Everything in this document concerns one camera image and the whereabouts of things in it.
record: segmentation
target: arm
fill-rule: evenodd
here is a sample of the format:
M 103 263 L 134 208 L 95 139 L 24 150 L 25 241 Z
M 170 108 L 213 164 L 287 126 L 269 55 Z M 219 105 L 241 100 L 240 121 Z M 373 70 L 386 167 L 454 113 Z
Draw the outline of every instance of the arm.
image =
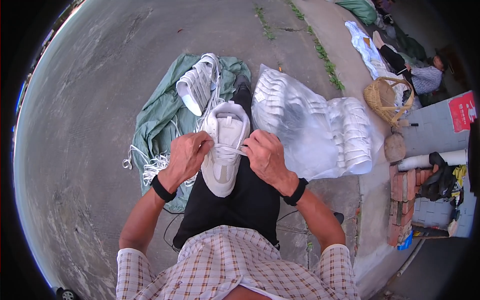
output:
M 299 179 L 285 166 L 283 146 L 272 133 L 255 130 L 242 150 L 250 160 L 252 170 L 266 183 L 276 188 L 283 196 L 291 196 Z M 345 233 L 330 209 L 311 191 L 305 189 L 297 202 L 297 208 L 305 218 L 308 228 L 318 239 L 322 251 L 333 244 L 345 245 Z
M 435 79 L 435 74 L 432 72 L 430 67 L 428 68 L 411 68 L 410 73 L 413 76 L 417 76 L 423 80 L 433 81 Z
M 170 145 L 170 163 L 158 173 L 158 180 L 163 187 L 173 193 L 182 182 L 193 177 L 212 146 L 212 138 L 204 131 L 182 135 L 173 140 Z M 146 254 L 164 205 L 165 201 L 150 188 L 135 205 L 123 227 L 120 249 L 134 248 Z

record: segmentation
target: black pants on woman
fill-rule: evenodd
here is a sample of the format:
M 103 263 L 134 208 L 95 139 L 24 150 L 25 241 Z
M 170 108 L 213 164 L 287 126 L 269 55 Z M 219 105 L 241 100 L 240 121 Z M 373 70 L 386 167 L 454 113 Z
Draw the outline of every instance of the black pants on woman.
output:
M 410 73 L 409 70 L 405 67 L 405 60 L 403 57 L 395 53 L 395 51 L 391 50 L 387 45 L 383 45 L 380 49 L 380 54 L 384 57 L 384 59 L 392 66 L 392 68 L 395 70 L 395 73 L 397 75 L 402 74 L 405 79 L 412 85 L 413 87 L 413 82 L 412 82 L 412 74 Z
M 252 121 L 252 95 L 238 91 L 232 100 L 240 104 Z M 219 225 L 255 229 L 272 245 L 277 245 L 276 220 L 280 211 L 280 193 L 261 180 L 250 168 L 246 156 L 240 159 L 237 180 L 232 193 L 220 198 L 205 184 L 198 172 L 185 207 L 185 214 L 173 245 L 181 248 L 187 239 Z

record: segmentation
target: red poster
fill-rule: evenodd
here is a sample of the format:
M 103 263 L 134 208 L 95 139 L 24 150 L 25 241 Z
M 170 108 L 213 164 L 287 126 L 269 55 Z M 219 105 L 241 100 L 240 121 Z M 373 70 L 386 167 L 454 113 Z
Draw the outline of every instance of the red poster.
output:
M 477 118 L 473 92 L 468 92 L 448 103 L 455 132 L 470 130 L 470 123 Z

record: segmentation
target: tiled wall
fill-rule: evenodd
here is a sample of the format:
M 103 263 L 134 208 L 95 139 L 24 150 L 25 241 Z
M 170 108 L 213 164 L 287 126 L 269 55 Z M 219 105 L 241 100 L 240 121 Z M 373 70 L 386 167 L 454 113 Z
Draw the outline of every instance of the tiled wall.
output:
M 418 127 L 403 127 L 402 132 L 407 149 L 406 157 L 430 154 L 431 152 L 448 152 L 466 149 L 469 131 L 455 133 L 448 107 L 448 99 L 436 104 L 414 110 L 407 119 L 418 123 Z M 470 193 L 468 176 L 464 181 L 464 202 L 459 207 L 460 218 L 455 236 L 468 237 L 473 223 L 476 198 Z M 423 223 L 426 227 L 438 226 L 446 229 L 453 207 L 449 202 L 438 200 L 432 202 L 427 198 L 415 200 L 413 222 Z

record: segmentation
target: white pipe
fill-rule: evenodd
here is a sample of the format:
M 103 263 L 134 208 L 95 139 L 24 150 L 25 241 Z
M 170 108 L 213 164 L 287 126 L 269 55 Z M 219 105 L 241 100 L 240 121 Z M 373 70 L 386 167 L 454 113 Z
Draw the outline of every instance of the white pipe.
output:
M 465 149 L 443 152 L 440 156 L 449 166 L 466 165 L 467 164 L 467 151 Z M 398 164 L 398 170 L 405 172 L 415 168 L 431 168 L 432 165 L 429 162 L 429 155 L 412 156 L 403 159 Z
M 410 254 L 410 256 L 408 257 L 407 261 L 405 261 L 405 263 L 403 264 L 403 266 L 398 270 L 398 272 L 396 273 L 396 276 L 397 277 L 400 277 L 402 276 L 403 272 L 405 272 L 405 270 L 408 268 L 408 266 L 411 264 L 411 262 L 413 261 L 413 259 L 415 258 L 415 256 L 417 256 L 418 252 L 420 251 L 420 248 L 422 247 L 423 243 L 425 242 L 425 239 L 422 239 L 421 241 L 419 241 L 419 243 L 417 244 L 417 246 L 415 247 L 415 249 L 413 250 L 412 254 Z

